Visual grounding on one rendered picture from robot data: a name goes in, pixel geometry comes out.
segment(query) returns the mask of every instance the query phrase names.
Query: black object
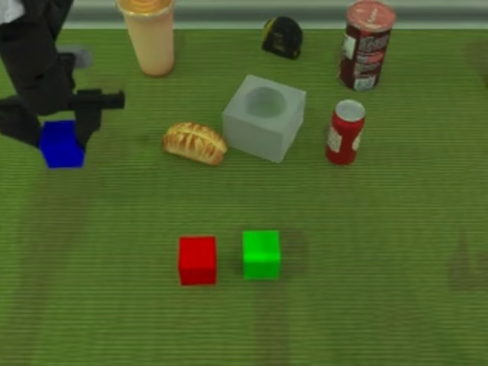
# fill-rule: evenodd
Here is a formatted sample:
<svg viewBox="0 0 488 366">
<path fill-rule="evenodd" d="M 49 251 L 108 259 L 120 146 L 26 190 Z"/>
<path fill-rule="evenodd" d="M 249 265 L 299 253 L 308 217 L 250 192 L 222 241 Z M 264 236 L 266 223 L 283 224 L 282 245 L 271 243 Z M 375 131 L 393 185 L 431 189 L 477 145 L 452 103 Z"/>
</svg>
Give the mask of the black object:
<svg viewBox="0 0 488 366">
<path fill-rule="evenodd" d="M 266 22 L 265 40 L 262 44 L 264 51 L 296 59 L 300 55 L 302 42 L 303 31 L 293 19 L 277 17 Z"/>
<path fill-rule="evenodd" d="M 17 92 L 0 101 L 0 133 L 38 147 L 37 116 L 74 111 L 76 137 L 84 149 L 101 126 L 104 109 L 121 109 L 124 93 L 100 89 L 75 93 L 76 55 L 58 53 L 56 40 L 73 0 L 22 0 L 25 15 L 0 25 L 0 57 Z"/>
</svg>

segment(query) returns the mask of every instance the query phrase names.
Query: bread loaf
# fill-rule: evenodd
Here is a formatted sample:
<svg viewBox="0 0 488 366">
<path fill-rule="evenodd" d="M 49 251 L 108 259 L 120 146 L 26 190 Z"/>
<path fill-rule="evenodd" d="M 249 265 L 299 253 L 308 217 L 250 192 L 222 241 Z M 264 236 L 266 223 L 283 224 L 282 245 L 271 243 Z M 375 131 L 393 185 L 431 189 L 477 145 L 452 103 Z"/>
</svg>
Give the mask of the bread loaf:
<svg viewBox="0 0 488 366">
<path fill-rule="evenodd" d="M 171 126 L 162 137 L 162 146 L 168 153 L 208 165 L 219 165 L 227 151 L 227 145 L 218 133 L 192 122 Z"/>
</svg>

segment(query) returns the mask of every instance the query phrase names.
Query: soda can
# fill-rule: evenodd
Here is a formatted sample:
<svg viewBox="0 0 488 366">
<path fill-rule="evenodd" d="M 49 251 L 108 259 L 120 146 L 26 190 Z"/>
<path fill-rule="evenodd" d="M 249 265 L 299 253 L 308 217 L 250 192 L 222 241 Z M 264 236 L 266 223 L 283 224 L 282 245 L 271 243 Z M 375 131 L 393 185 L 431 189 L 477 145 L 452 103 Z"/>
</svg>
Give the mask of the soda can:
<svg viewBox="0 0 488 366">
<path fill-rule="evenodd" d="M 356 91 L 378 84 L 395 19 L 393 9 L 376 0 L 349 7 L 339 66 L 342 84 Z"/>
<path fill-rule="evenodd" d="M 361 142 L 366 110 L 358 101 L 340 101 L 332 114 L 326 139 L 326 157 L 338 165 L 354 162 Z"/>
</svg>

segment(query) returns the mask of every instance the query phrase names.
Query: blue cube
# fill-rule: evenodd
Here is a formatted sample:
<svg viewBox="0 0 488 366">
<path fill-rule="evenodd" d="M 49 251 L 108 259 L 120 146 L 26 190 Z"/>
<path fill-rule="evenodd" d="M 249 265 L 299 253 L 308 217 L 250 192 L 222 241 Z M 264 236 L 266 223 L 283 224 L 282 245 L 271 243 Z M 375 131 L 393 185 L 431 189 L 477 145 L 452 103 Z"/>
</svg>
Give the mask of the blue cube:
<svg viewBox="0 0 488 366">
<path fill-rule="evenodd" d="M 45 122 L 39 144 L 50 169 L 81 168 L 85 150 L 78 144 L 74 120 Z"/>
</svg>

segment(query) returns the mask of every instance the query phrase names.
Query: square gray container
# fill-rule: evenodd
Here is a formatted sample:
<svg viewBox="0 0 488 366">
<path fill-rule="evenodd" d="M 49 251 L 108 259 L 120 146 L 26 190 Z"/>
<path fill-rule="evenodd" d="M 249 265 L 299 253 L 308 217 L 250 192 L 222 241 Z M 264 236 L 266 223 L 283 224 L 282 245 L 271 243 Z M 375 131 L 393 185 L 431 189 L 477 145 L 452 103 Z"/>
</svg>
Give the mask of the square gray container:
<svg viewBox="0 0 488 366">
<path fill-rule="evenodd" d="M 306 97 L 306 91 L 247 75 L 222 113 L 227 145 L 281 162 L 303 123 Z"/>
</svg>

